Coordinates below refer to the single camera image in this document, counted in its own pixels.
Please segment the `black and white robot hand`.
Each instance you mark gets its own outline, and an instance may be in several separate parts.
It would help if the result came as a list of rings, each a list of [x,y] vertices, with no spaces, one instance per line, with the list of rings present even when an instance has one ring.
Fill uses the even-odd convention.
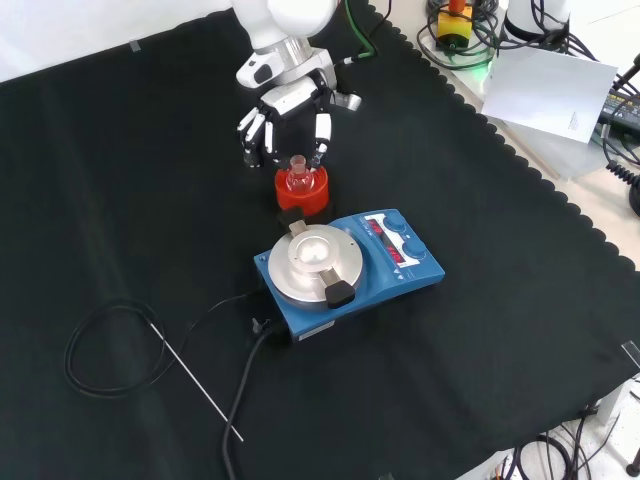
[[[308,167],[317,170],[327,157],[332,139],[332,105],[357,111],[362,99],[355,93],[343,93],[329,87],[328,80],[315,69],[301,78],[267,91],[239,122],[239,136],[244,164],[250,168],[271,160],[282,162],[276,148],[276,125],[292,118],[306,107],[315,111],[314,150]]]

